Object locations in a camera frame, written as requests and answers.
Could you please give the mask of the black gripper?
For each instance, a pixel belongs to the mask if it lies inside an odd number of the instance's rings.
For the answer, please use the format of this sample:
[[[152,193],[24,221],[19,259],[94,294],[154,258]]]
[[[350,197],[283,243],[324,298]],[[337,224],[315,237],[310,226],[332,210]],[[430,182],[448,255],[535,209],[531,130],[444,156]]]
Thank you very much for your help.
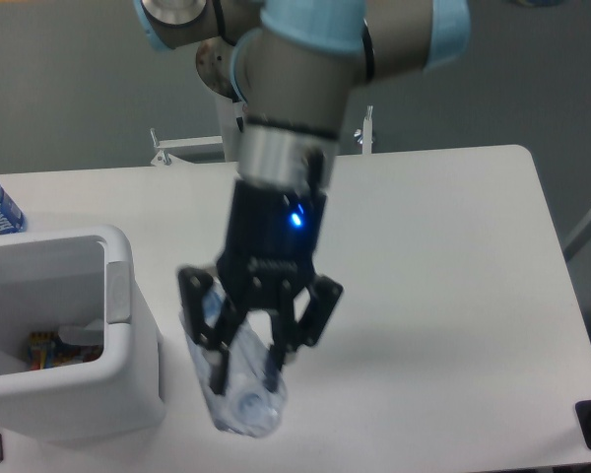
[[[344,291],[331,278],[315,276],[312,262],[326,201],[321,191],[299,194],[244,179],[234,183],[225,247],[217,261],[226,293],[213,325],[204,299],[215,288],[215,278],[193,266],[177,270],[185,331],[211,356],[209,387],[215,395],[226,392],[230,345],[245,320],[240,310],[274,310],[266,358],[270,392],[278,390],[287,358],[300,346],[319,342]],[[294,299],[306,287],[309,301],[296,319]]]

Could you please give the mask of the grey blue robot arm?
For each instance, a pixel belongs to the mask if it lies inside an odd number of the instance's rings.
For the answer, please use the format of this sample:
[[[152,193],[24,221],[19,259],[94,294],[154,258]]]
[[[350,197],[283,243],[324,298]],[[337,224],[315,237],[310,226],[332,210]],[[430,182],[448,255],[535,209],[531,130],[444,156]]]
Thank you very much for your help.
[[[301,346],[317,344],[343,289],[315,272],[327,189],[355,87],[459,57],[471,32],[464,1],[138,1],[150,42],[206,39],[231,49],[230,86],[246,104],[238,177],[214,273],[178,273],[193,342],[224,394],[230,347],[264,310],[273,341],[265,384]]]

